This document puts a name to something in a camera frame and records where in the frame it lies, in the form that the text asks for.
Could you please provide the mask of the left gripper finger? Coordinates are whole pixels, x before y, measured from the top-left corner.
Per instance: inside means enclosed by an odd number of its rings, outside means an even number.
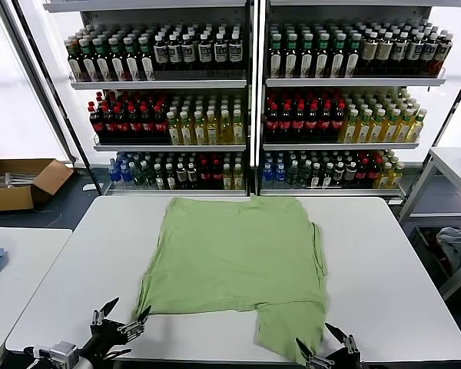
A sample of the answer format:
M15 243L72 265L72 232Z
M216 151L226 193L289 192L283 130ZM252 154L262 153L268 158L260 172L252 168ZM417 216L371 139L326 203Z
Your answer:
M91 326L102 325L103 320L112 312L118 301L119 298L115 298L107 302L101 309L94 309Z
M149 305L140 316L129 324L121 325L117 332L126 340L134 340L144 332L145 323L150 315L151 306Z

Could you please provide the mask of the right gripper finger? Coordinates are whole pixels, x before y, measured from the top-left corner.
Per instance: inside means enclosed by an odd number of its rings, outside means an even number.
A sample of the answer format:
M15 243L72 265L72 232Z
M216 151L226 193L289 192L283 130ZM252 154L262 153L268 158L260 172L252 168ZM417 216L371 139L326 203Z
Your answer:
M302 340L295 338L296 344L305 360L305 368L332 369L334 361L316 356Z
M347 349L348 352L358 352L357 343L352 334L345 334L338 327L333 326L332 324L325 323L327 330L338 340L339 343Z

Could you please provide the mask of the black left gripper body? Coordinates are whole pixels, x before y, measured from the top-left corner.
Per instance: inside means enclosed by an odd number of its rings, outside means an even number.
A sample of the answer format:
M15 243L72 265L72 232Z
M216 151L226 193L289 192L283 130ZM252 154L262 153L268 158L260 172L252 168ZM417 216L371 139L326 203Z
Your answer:
M123 323L104 319L102 325L91 326L91 338L84 345L85 357L118 357L131 352L130 348L112 351L113 347L125 346L128 340L123 338L117 328Z

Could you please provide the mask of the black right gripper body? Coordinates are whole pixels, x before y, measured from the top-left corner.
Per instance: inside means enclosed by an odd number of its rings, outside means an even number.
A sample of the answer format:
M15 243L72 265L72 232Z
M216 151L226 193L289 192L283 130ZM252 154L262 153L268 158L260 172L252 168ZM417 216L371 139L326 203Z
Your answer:
M342 347L327 356L327 359L334 362L335 369L363 369L358 349Z

